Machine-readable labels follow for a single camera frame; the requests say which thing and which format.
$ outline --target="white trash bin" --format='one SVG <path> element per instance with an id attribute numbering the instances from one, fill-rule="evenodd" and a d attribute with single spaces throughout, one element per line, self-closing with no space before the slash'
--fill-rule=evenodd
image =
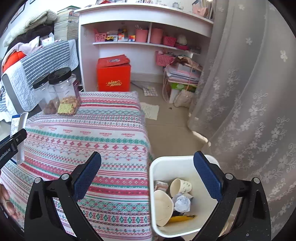
<path id="1" fill-rule="evenodd" d="M 210 155 L 205 155 L 205 157 L 209 162 L 219 166 L 214 157 Z M 155 218 L 154 181 L 164 181 L 170 185 L 176 178 L 191 182 L 192 190 L 189 193 L 193 198 L 190 212 L 186 214 L 196 215 L 196 217 L 192 220 L 167 223 L 164 227 L 159 227 L 156 225 Z M 217 200 L 211 198 L 196 171 L 193 156 L 163 156 L 155 159 L 149 169 L 149 185 L 152 227 L 162 237 L 173 238 L 199 231 L 217 204 Z"/>

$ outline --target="cream fleece blanket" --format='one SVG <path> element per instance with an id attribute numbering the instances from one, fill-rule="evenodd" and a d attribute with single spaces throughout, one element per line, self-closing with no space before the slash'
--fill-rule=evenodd
<path id="1" fill-rule="evenodd" d="M 3 41 L 3 47 L 7 47 L 17 36 L 26 33 L 28 30 L 37 27 L 40 24 L 51 24 L 56 20 L 57 14 L 51 10 L 45 10 L 31 16 L 27 21 L 20 21 L 6 35 Z"/>

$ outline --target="gray curtain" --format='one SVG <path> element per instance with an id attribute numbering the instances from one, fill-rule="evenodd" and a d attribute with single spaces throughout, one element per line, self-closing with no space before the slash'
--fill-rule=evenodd
<path id="1" fill-rule="evenodd" d="M 296 41 L 267 0 L 217 0 L 188 127 L 236 178 L 260 178 L 274 237 L 295 208 Z"/>

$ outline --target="blue gripper pad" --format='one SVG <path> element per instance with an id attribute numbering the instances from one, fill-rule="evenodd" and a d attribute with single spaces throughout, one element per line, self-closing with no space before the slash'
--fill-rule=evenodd
<path id="1" fill-rule="evenodd" d="M 222 199 L 222 184 L 210 168 L 210 162 L 205 159 L 203 154 L 196 152 L 193 156 L 193 164 L 210 196 L 219 202 Z"/>
<path id="2" fill-rule="evenodd" d="M 91 185 L 94 177 L 101 167 L 102 159 L 99 153 L 95 153 L 94 156 L 86 161 L 86 165 L 73 185 L 73 199 L 77 202 L 83 199 L 89 186 Z"/>

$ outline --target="tablecloth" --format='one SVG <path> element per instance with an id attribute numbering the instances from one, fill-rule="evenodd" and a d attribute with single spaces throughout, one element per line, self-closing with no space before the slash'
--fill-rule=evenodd
<path id="1" fill-rule="evenodd" d="M 0 181 L 24 227 L 27 199 L 36 177 L 53 180 L 84 163 L 93 151 L 102 165 L 84 199 L 82 212 L 104 240 L 151 240 L 145 118 L 136 92 L 81 93 L 74 116 L 39 113 L 27 120 L 25 161 L 9 161 Z M 73 234 L 55 199 L 66 231 Z"/>

